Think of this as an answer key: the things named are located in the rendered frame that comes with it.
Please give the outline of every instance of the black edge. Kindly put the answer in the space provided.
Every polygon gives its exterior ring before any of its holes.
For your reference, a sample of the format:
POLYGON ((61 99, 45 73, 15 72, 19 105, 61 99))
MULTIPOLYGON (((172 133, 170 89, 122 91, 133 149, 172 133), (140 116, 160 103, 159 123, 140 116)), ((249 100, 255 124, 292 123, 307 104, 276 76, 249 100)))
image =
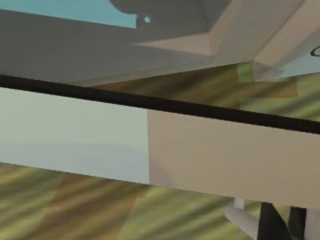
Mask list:
POLYGON ((140 96, 88 87, 72 86, 21 77, 0 75, 0 87, 297 132, 320 134, 320 123, 311 120, 181 102, 149 96, 140 96))

